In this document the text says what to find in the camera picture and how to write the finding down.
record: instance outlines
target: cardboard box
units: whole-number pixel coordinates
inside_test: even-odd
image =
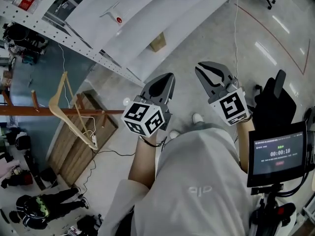
[[[155,52],[158,52],[160,49],[166,46],[163,32],[150,43],[150,46]]]

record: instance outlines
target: display screen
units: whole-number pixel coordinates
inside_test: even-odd
[[[254,142],[253,175],[288,170],[302,162],[303,132]]]

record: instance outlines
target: forearm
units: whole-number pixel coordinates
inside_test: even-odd
[[[144,139],[155,145],[157,143],[157,132],[150,138]],[[156,148],[151,147],[139,138],[128,179],[142,183],[150,189],[155,181],[155,174]]]
[[[241,168],[244,172],[248,172],[248,161],[250,153],[249,132],[255,130],[252,120],[247,122],[239,122],[237,124],[238,143],[240,152]]]

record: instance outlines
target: white shirt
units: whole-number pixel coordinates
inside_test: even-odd
[[[246,183],[226,131],[183,134],[161,153],[151,190],[120,182],[99,235],[114,236],[133,206],[132,236],[247,235],[257,199]]]

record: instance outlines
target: digital timer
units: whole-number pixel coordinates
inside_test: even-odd
[[[275,156],[275,155],[283,155],[283,154],[288,154],[288,153],[290,153],[290,149],[289,148],[286,148],[285,150],[279,150],[278,152],[271,152],[270,153],[270,156]]]

